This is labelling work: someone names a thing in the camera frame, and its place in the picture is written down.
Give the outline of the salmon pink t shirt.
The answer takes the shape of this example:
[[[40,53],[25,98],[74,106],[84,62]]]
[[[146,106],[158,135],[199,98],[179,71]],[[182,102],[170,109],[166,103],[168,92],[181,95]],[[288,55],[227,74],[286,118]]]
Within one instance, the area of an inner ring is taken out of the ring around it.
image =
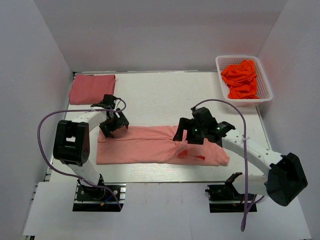
[[[185,139],[173,141],[176,126],[129,126],[106,138],[97,138],[96,164],[172,164],[193,166],[227,166],[229,156],[215,143],[189,144]]]

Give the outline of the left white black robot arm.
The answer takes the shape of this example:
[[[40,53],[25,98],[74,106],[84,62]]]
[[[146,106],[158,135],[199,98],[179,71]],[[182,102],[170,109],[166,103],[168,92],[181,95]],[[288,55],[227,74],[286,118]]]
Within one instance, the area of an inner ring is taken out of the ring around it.
[[[99,200],[105,196],[106,187],[90,161],[90,132],[99,127],[105,138],[113,139],[116,130],[128,126],[129,121],[119,108],[106,111],[95,107],[72,120],[61,120],[56,129],[53,157],[72,169],[80,177],[80,184],[89,187],[90,196]]]

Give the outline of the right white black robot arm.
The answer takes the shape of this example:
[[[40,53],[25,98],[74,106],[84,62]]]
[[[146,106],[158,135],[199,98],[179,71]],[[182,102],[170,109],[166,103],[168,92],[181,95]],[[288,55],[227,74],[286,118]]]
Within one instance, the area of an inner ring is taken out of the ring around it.
[[[195,119],[181,118],[174,141],[185,140],[189,144],[202,145],[205,140],[247,159],[263,174],[245,176],[232,174],[223,186],[223,193],[236,200],[245,193],[270,197],[286,207],[308,186],[300,159],[293,153],[287,155],[268,150],[244,137],[226,121],[201,123]]]

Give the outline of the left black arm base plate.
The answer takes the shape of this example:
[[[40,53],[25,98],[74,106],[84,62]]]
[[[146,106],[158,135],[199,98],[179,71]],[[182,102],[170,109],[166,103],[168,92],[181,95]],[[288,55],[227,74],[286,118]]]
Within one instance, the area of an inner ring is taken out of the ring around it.
[[[111,184],[106,185],[112,193],[106,189],[93,188],[77,184],[73,201],[73,212],[93,212],[93,213],[118,213],[121,211],[113,196],[119,201],[121,208],[125,202],[126,185]]]

